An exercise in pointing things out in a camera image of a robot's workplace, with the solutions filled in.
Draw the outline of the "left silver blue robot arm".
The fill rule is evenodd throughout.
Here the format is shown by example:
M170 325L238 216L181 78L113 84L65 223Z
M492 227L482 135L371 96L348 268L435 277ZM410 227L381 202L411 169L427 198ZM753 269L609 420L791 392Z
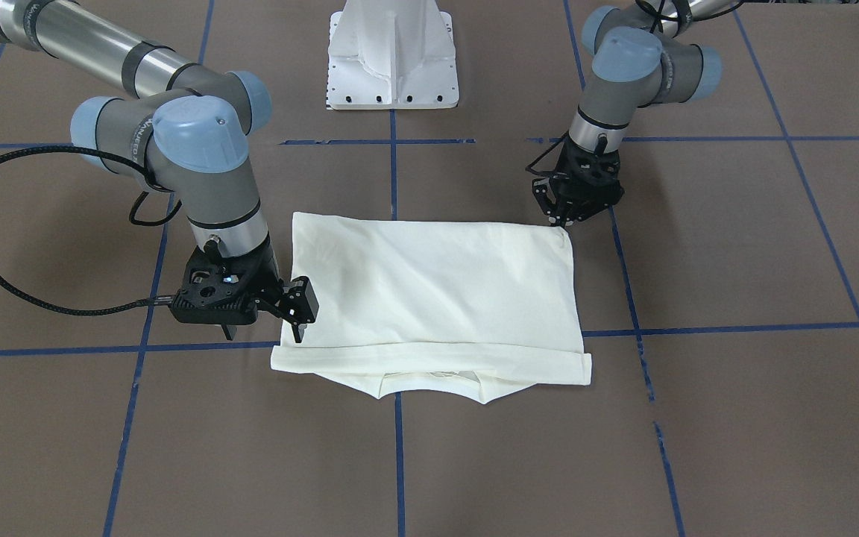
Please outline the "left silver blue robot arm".
M723 75L718 52L683 44L680 34L698 22L732 13L737 1L635 1L603 6L586 19L582 45L592 61L568 130L553 148L548 171L528 166L532 194L555 227L569 227L613 207L623 197L620 155L640 108L707 98Z

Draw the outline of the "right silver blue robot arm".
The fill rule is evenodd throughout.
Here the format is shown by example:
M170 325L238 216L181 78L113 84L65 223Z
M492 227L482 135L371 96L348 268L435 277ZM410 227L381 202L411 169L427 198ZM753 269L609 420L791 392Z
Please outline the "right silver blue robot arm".
M75 154L139 181L130 210L137 227L161 227L184 211L195 237L180 288L93 310L64 308L10 284L0 287L44 310L102 316L165 307L184 324L215 325L226 339L261 312L299 343L319 302L310 279L280 278L250 160L248 135L267 125L272 103L252 72L214 72L169 45L147 40L75 1L0 1L0 43L78 67L126 92L75 110L69 145L10 151L20 157Z

